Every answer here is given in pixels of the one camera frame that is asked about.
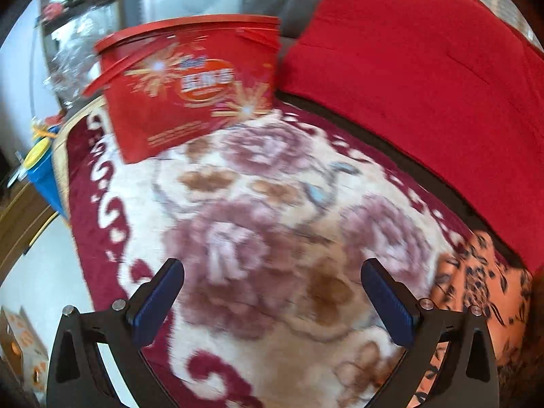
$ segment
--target orange cloth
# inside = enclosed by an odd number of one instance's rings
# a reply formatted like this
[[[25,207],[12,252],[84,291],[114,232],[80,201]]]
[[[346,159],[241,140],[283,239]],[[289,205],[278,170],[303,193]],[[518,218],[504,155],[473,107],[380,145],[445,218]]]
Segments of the orange cloth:
[[[497,358],[497,366],[515,361],[529,313],[532,277],[526,270],[500,264],[490,236],[475,232],[460,255],[444,257],[436,272],[431,299],[442,309],[483,310]],[[448,343],[438,345],[429,371],[408,407],[422,403],[440,369]]]

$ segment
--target starburst graphic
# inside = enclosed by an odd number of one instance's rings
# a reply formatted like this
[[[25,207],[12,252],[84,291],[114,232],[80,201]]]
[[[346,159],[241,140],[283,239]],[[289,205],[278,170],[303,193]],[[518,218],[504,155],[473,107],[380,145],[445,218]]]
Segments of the starburst graphic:
[[[173,43],[140,61],[135,69],[127,70],[125,75],[141,76],[132,91],[143,91],[151,97],[156,97],[166,84],[181,78],[180,63],[188,55],[176,53],[178,46],[178,43]]]
[[[258,83],[254,87],[244,87],[241,81],[235,81],[234,88],[235,91],[230,97],[231,100],[225,103],[232,110],[211,113],[212,117],[232,117],[225,122],[225,126],[231,126],[269,112],[267,99],[263,97],[268,90],[268,84]]]

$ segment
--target blue gripper pad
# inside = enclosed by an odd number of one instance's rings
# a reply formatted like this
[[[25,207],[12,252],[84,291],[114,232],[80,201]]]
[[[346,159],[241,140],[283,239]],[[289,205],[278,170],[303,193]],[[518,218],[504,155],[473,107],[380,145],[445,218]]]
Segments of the blue gripper pad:
[[[411,313],[396,295],[396,292],[403,287],[417,303],[406,286],[395,282],[382,264],[374,258],[363,263],[361,283],[391,336],[391,340],[405,348],[410,347],[414,338],[414,324],[417,321],[417,315]]]
[[[143,348],[153,342],[183,286],[184,278],[182,263],[177,259],[169,259],[151,282],[143,284],[134,293],[131,301],[134,298],[138,299],[136,295],[141,289],[144,295],[152,289],[132,319],[132,340],[137,348]]]

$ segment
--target yellow lid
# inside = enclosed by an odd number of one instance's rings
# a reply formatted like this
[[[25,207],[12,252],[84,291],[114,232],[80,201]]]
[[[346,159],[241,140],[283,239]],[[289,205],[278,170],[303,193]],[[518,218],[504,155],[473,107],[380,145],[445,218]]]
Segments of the yellow lid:
[[[51,147],[51,140],[44,138],[38,141],[23,161],[23,167],[27,170],[34,167]]]

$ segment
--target bucket handle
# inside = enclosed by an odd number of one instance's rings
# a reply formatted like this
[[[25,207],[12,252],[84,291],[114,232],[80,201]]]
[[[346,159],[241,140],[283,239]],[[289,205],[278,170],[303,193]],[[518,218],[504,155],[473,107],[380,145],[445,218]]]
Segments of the bucket handle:
[[[266,35],[263,35],[254,29],[236,29],[236,34],[239,37],[255,41],[256,43],[260,43],[264,46],[274,49],[276,52],[280,49],[280,44],[277,40],[274,41],[270,39],[270,37],[267,37]]]
[[[104,70],[104,72],[102,72],[102,74],[96,80],[89,84],[83,91],[83,96],[91,96],[98,89],[108,84],[120,73],[134,66],[137,62],[147,58],[148,56],[159,52],[160,50],[168,47],[169,45],[172,45],[174,41],[175,40],[172,40],[172,37],[158,37],[153,41],[146,43],[130,55],[121,58],[119,61],[115,62],[106,70]]]

